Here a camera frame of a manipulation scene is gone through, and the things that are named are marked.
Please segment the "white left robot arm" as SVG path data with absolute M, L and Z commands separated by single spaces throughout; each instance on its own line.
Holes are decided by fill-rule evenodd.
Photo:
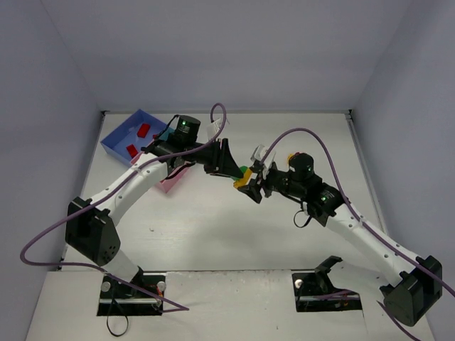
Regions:
M 175 130 L 143 147 L 130 168 L 103 193 L 86 200 L 75 198 L 68 206 L 66 243 L 103 271 L 139 285 L 143 271 L 121 250 L 116 230 L 127 210 L 150 188 L 191 164 L 201 164 L 207 174 L 242 177 L 228 140 L 213 137 L 200 144 L 199 128 L 198 119 L 180 115 Z

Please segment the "red bottom lego brick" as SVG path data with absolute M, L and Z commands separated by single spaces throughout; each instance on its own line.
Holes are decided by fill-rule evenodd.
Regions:
M 147 124 L 147 123 L 143 123 L 140 127 L 139 127 L 139 130 L 137 132 L 137 136 L 139 138 L 142 138 L 144 139 L 146 137 L 146 135 L 148 134 L 149 130 L 150 130 L 150 125 Z

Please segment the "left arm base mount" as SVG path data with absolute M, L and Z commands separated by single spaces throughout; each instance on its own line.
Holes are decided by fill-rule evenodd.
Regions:
M 162 310 L 161 301 L 103 276 L 97 316 L 157 316 L 162 315 Z

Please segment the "long yellow lego brick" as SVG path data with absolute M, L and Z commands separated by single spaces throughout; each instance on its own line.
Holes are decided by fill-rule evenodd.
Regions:
M 243 173 L 243 177 L 239 178 L 233 183 L 233 187 L 235 189 L 241 188 L 243 186 L 246 186 L 251 178 L 252 175 L 252 170 L 250 168 L 246 168 L 245 172 Z

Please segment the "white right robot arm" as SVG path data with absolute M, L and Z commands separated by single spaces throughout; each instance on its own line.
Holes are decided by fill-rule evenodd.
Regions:
M 380 229 L 370 226 L 346 204 L 340 190 L 323 182 L 314 172 L 314 160 L 295 153 L 289 169 L 279 170 L 274 161 L 254 162 L 234 186 L 255 202 L 272 193 L 300 204 L 310 219 L 339 234 L 371 261 L 385 277 L 380 287 L 383 304 L 402 324 L 413 327 L 442 295 L 442 265 L 433 256 L 423 259 L 400 247 Z

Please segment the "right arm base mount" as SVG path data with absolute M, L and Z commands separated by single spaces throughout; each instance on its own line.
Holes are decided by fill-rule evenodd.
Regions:
M 357 293 L 336 288 L 326 274 L 297 272 L 291 277 L 298 313 L 344 312 L 363 308 Z

